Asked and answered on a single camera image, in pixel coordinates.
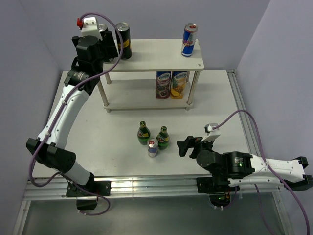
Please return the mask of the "black and gold can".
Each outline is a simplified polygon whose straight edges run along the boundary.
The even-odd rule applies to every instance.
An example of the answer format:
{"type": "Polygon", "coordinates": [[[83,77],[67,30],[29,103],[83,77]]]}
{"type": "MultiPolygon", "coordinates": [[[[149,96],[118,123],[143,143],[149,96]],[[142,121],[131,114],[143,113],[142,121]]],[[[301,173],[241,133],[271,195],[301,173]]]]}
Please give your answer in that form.
{"type": "Polygon", "coordinates": [[[98,29],[99,29],[99,32],[100,32],[100,33],[103,33],[103,32],[108,31],[108,27],[107,27],[107,25],[104,24],[104,23],[100,23],[100,24],[98,25],[98,29]]]}

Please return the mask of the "small red-tab silver can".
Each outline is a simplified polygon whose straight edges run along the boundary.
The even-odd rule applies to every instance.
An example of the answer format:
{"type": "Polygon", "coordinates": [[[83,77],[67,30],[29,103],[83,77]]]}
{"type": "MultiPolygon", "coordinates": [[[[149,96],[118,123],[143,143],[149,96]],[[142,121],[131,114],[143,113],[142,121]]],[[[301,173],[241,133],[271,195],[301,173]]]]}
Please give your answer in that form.
{"type": "Polygon", "coordinates": [[[155,157],[158,154],[158,140],[155,138],[150,138],[147,141],[148,155],[150,157],[155,157]]]}

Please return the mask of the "dark olive beverage can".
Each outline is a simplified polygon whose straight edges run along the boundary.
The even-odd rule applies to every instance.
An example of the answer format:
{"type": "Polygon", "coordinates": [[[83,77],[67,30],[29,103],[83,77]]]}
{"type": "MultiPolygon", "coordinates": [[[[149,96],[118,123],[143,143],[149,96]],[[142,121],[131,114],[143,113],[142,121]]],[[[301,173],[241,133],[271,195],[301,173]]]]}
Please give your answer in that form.
{"type": "Polygon", "coordinates": [[[132,56],[130,27],[127,23],[120,22],[116,24],[116,28],[122,37],[122,42],[121,42],[117,31],[115,32],[119,52],[121,51],[121,46],[123,46],[123,53],[122,53],[121,58],[124,60],[130,59],[132,56]]]}

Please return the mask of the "blue silver energy drink can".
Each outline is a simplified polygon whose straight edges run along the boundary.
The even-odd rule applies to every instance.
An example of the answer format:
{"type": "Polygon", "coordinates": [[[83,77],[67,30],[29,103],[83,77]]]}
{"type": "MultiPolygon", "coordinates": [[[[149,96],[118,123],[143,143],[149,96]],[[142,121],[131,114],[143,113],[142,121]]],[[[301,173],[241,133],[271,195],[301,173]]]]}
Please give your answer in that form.
{"type": "Polygon", "coordinates": [[[195,23],[188,23],[184,27],[181,54],[185,57],[190,57],[194,50],[196,34],[198,27],[195,23]]]}

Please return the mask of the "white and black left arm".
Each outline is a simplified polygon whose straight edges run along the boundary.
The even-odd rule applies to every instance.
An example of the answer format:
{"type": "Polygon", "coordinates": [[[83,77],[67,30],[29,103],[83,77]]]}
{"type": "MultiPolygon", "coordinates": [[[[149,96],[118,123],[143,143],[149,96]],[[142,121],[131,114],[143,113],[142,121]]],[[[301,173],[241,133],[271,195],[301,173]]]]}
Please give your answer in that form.
{"type": "Polygon", "coordinates": [[[101,31],[99,37],[75,36],[72,42],[77,56],[64,80],[61,98],[42,132],[26,143],[33,156],[29,179],[40,186],[32,175],[35,163],[40,163],[73,180],[83,195],[91,195],[95,191],[94,175],[78,164],[75,153],[65,147],[76,117],[104,74],[104,62],[116,58],[118,52],[109,30],[101,31]]]}

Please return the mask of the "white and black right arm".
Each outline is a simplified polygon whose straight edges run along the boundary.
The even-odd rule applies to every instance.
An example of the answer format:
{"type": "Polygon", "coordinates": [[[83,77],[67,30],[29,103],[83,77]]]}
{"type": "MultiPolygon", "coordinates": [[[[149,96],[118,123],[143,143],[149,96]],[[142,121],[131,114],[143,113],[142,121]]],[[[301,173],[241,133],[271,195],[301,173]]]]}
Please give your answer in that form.
{"type": "Polygon", "coordinates": [[[218,153],[213,150],[213,142],[193,136],[177,141],[177,146],[181,157],[191,148],[190,158],[210,173],[209,177],[197,178],[199,193],[236,191],[254,184],[283,185],[293,191],[306,191],[313,186],[313,177],[304,172],[308,166],[306,157],[282,161],[238,151],[218,153]]]}

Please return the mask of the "white two-tier shelf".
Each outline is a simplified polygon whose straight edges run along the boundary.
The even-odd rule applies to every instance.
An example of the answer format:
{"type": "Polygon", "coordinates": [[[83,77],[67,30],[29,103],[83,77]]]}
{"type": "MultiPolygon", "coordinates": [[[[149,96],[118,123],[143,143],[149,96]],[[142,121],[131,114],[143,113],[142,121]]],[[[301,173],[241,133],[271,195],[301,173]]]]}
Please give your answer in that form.
{"type": "Polygon", "coordinates": [[[99,91],[104,109],[186,109],[193,105],[200,72],[204,69],[199,42],[195,42],[192,56],[184,57],[181,39],[133,39],[132,56],[121,60],[109,74],[101,77],[99,91]],[[186,71],[182,99],[157,99],[156,72],[186,71]]]}

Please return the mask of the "short green glass bottle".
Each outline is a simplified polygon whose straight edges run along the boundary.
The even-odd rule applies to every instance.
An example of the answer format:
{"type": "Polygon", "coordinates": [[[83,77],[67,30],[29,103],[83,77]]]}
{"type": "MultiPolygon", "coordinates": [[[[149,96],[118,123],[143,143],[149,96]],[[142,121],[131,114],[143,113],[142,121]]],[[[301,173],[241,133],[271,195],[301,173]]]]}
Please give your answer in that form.
{"type": "Polygon", "coordinates": [[[158,141],[158,147],[160,150],[164,150],[169,146],[170,137],[167,132],[166,126],[161,127],[160,132],[158,133],[156,139],[158,141]]]}

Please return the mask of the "tall green glass bottle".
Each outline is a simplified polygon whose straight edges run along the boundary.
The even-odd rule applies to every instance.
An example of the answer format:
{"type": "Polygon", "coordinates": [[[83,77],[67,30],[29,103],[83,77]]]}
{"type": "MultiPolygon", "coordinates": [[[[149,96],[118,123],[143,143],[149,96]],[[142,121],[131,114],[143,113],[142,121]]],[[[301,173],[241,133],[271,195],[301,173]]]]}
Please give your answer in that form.
{"type": "Polygon", "coordinates": [[[145,121],[139,123],[139,129],[137,131],[137,139],[142,145],[146,145],[150,139],[151,133],[149,128],[146,126],[145,121]]]}

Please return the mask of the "yellow pineapple juice carton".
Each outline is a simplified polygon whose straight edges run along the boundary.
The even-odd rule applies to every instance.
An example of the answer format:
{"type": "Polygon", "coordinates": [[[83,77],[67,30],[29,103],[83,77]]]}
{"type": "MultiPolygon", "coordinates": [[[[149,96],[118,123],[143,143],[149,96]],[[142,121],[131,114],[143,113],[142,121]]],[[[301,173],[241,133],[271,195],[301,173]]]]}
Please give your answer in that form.
{"type": "Polygon", "coordinates": [[[174,71],[170,86],[170,97],[172,99],[182,99],[186,87],[187,71],[174,71]]]}

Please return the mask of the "purple grape juice carton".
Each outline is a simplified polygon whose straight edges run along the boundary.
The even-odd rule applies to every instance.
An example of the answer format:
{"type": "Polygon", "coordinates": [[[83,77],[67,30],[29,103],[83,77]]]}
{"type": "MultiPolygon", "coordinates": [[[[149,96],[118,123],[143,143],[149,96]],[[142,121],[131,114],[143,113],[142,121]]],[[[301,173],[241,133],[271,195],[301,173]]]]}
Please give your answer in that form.
{"type": "Polygon", "coordinates": [[[166,99],[170,95],[172,73],[170,71],[156,72],[156,98],[166,99]]]}

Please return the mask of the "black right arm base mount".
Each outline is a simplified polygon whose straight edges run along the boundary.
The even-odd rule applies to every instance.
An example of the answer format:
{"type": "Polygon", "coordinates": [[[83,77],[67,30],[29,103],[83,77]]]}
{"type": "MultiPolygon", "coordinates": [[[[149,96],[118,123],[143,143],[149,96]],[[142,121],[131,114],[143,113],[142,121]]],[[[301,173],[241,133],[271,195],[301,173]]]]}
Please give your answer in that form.
{"type": "Polygon", "coordinates": [[[240,191],[239,186],[230,186],[230,181],[219,177],[196,178],[198,193],[209,195],[210,206],[215,210],[223,211],[235,200],[240,191]]]}

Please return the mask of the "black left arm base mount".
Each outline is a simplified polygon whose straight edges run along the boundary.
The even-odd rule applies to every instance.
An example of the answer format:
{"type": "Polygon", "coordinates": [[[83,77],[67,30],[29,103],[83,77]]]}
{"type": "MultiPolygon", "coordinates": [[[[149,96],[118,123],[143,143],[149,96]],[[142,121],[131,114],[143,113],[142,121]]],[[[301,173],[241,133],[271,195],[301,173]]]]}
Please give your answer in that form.
{"type": "Polygon", "coordinates": [[[111,193],[111,181],[95,181],[91,184],[91,188],[80,186],[76,183],[68,182],[66,197],[76,198],[76,208],[80,213],[96,216],[106,213],[111,203],[107,196],[111,193]],[[108,205],[103,212],[91,213],[90,211],[96,209],[100,199],[105,200],[108,205]]]}

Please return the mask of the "aluminium front rail frame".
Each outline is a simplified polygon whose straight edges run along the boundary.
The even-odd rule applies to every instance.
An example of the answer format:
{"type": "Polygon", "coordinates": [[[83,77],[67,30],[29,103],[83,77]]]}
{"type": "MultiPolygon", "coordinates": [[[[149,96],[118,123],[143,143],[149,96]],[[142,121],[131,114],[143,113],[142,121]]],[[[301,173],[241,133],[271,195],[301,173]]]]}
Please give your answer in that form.
{"type": "Polygon", "coordinates": [[[197,191],[195,176],[113,178],[110,210],[83,216],[67,183],[56,179],[44,188],[26,186],[13,233],[16,235],[269,235],[285,233],[277,198],[261,189],[241,190],[224,211],[210,207],[197,191]]]}

